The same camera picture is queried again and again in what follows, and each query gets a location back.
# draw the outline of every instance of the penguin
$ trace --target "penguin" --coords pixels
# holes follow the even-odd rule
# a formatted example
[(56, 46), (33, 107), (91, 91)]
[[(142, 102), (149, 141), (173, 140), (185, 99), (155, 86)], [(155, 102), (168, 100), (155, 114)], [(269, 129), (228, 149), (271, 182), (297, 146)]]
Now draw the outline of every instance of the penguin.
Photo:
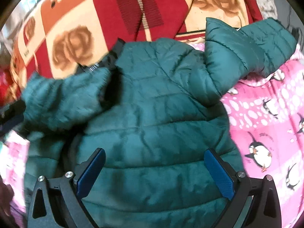
[(250, 132), (248, 132), (248, 134), (250, 134), (253, 142), (249, 145), (250, 154), (245, 155), (245, 157), (253, 159), (254, 162), (262, 168), (262, 172), (265, 172), (271, 165), (272, 153), (262, 142), (257, 142)]
[(270, 78), (270, 80), (277, 80), (277, 81), (280, 81), (280, 82), (283, 82), (284, 79), (285, 79), (285, 74), (280, 69), (278, 69), (277, 71), (275, 71), (273, 73), (273, 76)]
[(286, 187), (295, 190), (294, 187), (299, 184), (299, 173), (297, 167), (294, 167), (297, 163), (293, 166), (288, 167), (287, 175), (286, 175)]
[(304, 133), (303, 129), (304, 129), (304, 118), (302, 117), (302, 115), (300, 113), (297, 113), (300, 117), (300, 122), (299, 122), (299, 131), (297, 132), (297, 134), (300, 133)]
[(274, 102), (272, 101), (272, 99), (268, 100), (265, 102), (265, 100), (263, 100), (263, 108), (271, 115), (273, 115), (275, 117), (275, 119), (279, 119), (278, 118), (278, 110), (274, 105)]
[(238, 94), (239, 92), (238, 92), (238, 90), (237, 90), (236, 88), (232, 87), (232, 88), (230, 88), (230, 89), (228, 90), (227, 93), (229, 93), (231, 96), (233, 96), (233, 95), (235, 95), (235, 94)]

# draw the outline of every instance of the bed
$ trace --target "bed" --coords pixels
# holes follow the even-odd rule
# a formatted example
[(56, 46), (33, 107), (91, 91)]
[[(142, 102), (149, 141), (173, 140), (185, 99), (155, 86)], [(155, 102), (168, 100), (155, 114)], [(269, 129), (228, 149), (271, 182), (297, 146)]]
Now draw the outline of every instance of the bed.
[[(109, 52), (117, 38), (126, 42), (168, 37), (204, 51), (206, 17), (240, 28), (276, 17), (272, 0), (42, 0), (14, 41), (10, 99), (20, 96), (34, 71), (65, 78)], [(250, 75), (223, 96), (231, 137), (250, 177), (273, 176), (282, 227), (293, 227), (304, 210), (304, 56), (299, 45), (291, 59), (268, 78)], [(25, 212), (22, 189), (30, 142), (10, 132), (0, 149), (0, 174)]]

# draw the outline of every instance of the green puffer jacket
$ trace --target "green puffer jacket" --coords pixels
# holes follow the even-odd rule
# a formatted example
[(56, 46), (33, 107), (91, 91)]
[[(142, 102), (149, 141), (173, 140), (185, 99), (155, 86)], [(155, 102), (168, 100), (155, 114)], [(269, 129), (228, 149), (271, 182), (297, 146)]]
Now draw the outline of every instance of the green puffer jacket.
[(244, 170), (220, 98), (250, 72), (266, 77), (290, 58), (296, 41), (267, 19), (236, 30), (209, 18), (205, 52), (172, 39), (127, 43), (116, 64), (118, 101), (98, 101), (111, 74), (50, 80), (35, 74), (23, 92), (24, 126), (32, 132), (26, 201), (40, 175), (62, 176), (58, 161), (69, 130), (88, 122), (77, 164), (97, 147), (106, 164), (83, 202), (99, 226), (210, 227), (225, 207), (203, 156), (214, 148)]

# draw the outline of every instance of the orange square patch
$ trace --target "orange square patch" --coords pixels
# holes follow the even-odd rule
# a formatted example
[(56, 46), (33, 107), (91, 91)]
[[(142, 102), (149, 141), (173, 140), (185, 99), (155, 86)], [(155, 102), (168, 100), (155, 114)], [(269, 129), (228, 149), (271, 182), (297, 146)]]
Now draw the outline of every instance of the orange square patch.
[(41, 5), (41, 17), (45, 34), (68, 11), (85, 0), (45, 0)]

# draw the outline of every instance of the metal screw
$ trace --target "metal screw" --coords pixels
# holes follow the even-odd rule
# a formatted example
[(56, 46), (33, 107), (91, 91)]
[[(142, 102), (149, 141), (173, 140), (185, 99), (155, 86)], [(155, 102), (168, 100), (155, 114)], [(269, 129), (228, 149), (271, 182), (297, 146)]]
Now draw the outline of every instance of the metal screw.
[(243, 177), (246, 176), (246, 174), (245, 174), (244, 172), (242, 172), (242, 171), (239, 171), (239, 172), (237, 173), (237, 175), (238, 175), (239, 177), (241, 177), (241, 178), (243, 178)]
[(266, 178), (267, 178), (268, 181), (272, 181), (273, 180), (273, 178), (272, 178), (271, 175), (267, 175)]
[(68, 172), (65, 174), (65, 177), (66, 177), (66, 178), (70, 178), (71, 176), (73, 176), (73, 172), (71, 172), (71, 171), (68, 171)]
[(38, 181), (39, 181), (39, 182), (42, 182), (43, 180), (44, 180), (44, 176), (38, 177)]

